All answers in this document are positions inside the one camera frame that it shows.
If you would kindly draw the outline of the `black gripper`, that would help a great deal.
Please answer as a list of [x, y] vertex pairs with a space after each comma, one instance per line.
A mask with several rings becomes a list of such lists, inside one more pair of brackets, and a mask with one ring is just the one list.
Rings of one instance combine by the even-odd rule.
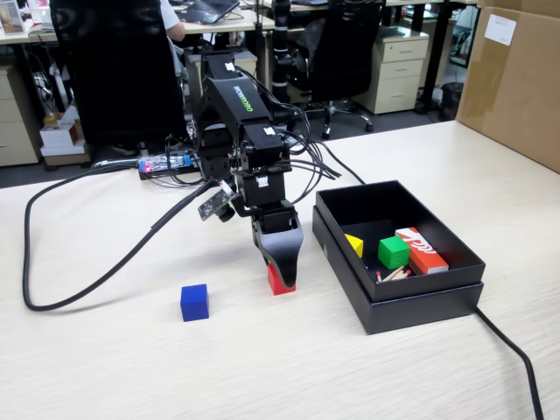
[[251, 227], [253, 243], [264, 263], [274, 266], [285, 288], [294, 287], [304, 239], [296, 208], [289, 201], [259, 206], [251, 217]]

